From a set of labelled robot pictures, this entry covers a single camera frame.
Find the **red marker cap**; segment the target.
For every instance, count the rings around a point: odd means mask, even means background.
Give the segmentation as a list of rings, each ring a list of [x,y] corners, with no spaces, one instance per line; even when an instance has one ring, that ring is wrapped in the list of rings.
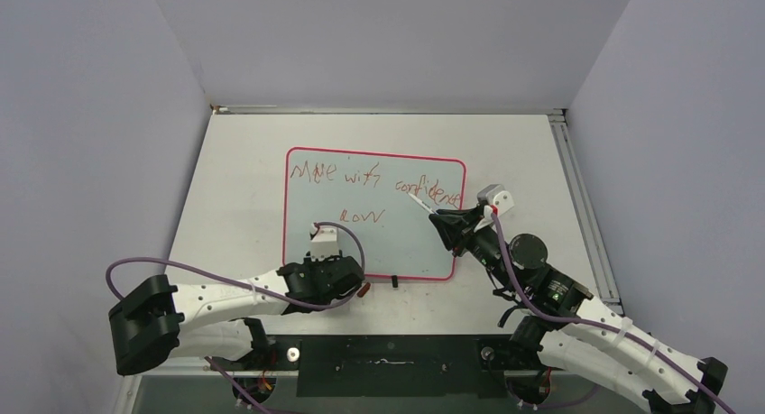
[[[359,291],[356,292],[356,296],[358,298],[362,298],[370,290],[370,288],[371,288],[371,284],[365,283],[365,285]]]

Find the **white whiteboard marker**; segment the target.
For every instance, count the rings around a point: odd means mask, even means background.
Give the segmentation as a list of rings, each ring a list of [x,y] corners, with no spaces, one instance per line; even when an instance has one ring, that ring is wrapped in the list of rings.
[[[432,207],[430,207],[428,204],[426,204],[426,203],[425,203],[423,200],[421,200],[420,198],[418,198],[416,195],[414,195],[414,194],[412,194],[412,193],[409,193],[409,194],[408,194],[408,196],[409,196],[409,197],[410,197],[410,198],[411,198],[411,199],[412,199],[412,200],[413,200],[413,201],[414,201],[414,202],[415,202],[415,203],[416,203],[416,204],[417,204],[419,207],[421,207],[423,210],[425,210],[425,211],[426,211],[426,212],[428,212],[429,214],[435,214],[435,213],[436,213],[436,210],[435,210],[435,209],[433,209]]]

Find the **whiteboard with pink frame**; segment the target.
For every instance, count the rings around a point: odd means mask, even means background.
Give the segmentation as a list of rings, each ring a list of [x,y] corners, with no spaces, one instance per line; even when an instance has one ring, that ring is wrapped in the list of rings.
[[[300,260],[309,229],[334,222],[358,237],[356,244],[340,233],[339,248],[364,262],[367,275],[447,281],[455,260],[408,194],[433,209],[459,209],[465,183],[457,159],[293,147],[286,153],[282,259]]]

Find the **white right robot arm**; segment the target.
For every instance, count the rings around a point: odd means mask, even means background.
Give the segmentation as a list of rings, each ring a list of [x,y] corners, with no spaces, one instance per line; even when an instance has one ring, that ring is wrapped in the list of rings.
[[[720,396],[725,363],[684,354],[639,329],[548,263],[536,235],[506,240],[496,207],[436,209],[429,221],[448,251],[472,255],[495,282],[495,295],[524,312],[510,343],[516,364],[576,374],[646,413],[733,412]]]

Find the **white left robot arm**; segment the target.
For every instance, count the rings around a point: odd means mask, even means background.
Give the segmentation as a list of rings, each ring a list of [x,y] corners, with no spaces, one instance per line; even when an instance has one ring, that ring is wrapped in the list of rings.
[[[148,277],[108,312],[119,375],[149,372],[171,358],[212,356],[262,367],[269,356],[260,316],[312,313],[345,304],[364,284],[352,256],[309,257],[250,279],[232,280],[174,261],[164,265],[207,277],[202,284]]]

